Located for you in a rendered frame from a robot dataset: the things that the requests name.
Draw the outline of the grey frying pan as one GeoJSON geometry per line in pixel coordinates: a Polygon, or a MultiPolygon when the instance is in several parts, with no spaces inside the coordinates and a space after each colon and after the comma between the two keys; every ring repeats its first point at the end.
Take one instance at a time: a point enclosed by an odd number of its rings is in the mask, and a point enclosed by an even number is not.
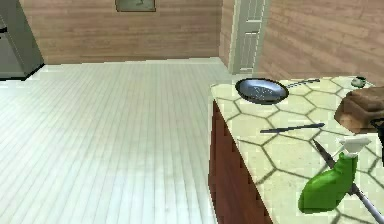
{"type": "Polygon", "coordinates": [[[245,78],[236,82],[240,97],[258,105],[274,105],[289,96],[289,89],[303,84],[319,82],[319,79],[301,80],[288,85],[267,78],[245,78]]]}

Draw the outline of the thin black utensil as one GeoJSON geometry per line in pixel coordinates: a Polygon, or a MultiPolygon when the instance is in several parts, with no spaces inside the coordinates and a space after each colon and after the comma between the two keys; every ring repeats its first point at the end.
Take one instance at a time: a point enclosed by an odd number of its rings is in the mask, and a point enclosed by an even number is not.
{"type": "Polygon", "coordinates": [[[323,126],[325,126],[324,123],[314,123],[314,124],[307,124],[307,125],[301,125],[301,126],[265,129],[265,130],[260,130],[260,133],[280,133],[280,132],[287,132],[287,131],[290,131],[290,130],[298,130],[298,129],[321,128],[323,126]]]}

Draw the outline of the grey fridge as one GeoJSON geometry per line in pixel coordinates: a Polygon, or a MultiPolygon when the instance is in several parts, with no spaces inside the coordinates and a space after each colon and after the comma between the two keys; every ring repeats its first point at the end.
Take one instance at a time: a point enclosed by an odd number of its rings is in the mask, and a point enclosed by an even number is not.
{"type": "Polygon", "coordinates": [[[0,80],[26,80],[44,66],[20,0],[0,0],[0,80]]]}

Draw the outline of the small dark green round object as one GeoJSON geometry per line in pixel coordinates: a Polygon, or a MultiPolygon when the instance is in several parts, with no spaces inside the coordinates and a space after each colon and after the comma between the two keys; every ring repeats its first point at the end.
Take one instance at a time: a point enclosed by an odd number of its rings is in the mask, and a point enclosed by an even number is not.
{"type": "Polygon", "coordinates": [[[366,84],[366,78],[362,76],[356,76],[351,81],[351,85],[356,88],[363,88],[365,84],[366,84]]]}

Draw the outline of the green spray bottle white top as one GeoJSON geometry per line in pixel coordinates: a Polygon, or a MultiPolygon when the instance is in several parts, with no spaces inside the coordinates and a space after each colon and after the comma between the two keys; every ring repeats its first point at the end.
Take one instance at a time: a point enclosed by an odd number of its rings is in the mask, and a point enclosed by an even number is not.
{"type": "Polygon", "coordinates": [[[352,190],[357,171],[358,154],[369,143],[364,136],[346,136],[339,140],[340,149],[333,157],[317,141],[315,145],[320,155],[330,167],[329,170],[312,177],[303,188],[298,200],[302,213],[313,214],[334,210],[352,190]]]}

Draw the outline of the white room door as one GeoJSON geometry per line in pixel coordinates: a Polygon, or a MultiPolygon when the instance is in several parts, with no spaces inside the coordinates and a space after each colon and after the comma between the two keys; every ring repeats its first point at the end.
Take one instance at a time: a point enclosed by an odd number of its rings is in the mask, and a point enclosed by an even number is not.
{"type": "Polygon", "coordinates": [[[231,74],[258,72],[271,0],[235,0],[228,70],[231,74]]]}

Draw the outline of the red-brown kitchen counter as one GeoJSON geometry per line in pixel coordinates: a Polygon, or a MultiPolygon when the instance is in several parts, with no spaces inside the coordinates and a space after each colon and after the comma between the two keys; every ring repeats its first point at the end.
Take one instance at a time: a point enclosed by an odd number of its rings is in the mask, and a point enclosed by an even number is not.
{"type": "Polygon", "coordinates": [[[325,77],[265,106],[243,100],[231,84],[212,86],[209,188],[219,224],[377,224],[355,195],[330,212],[298,209],[306,182],[327,168],[314,140],[334,154],[350,133],[334,113],[352,89],[349,77],[325,77]],[[325,126],[260,133],[314,123],[325,126]]]}

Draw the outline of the framed wall picture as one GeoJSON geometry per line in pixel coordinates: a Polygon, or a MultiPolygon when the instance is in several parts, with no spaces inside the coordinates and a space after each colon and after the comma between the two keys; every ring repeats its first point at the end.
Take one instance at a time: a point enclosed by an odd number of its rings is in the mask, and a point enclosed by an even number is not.
{"type": "Polygon", "coordinates": [[[118,12],[154,12],[155,0],[115,0],[118,12]]]}

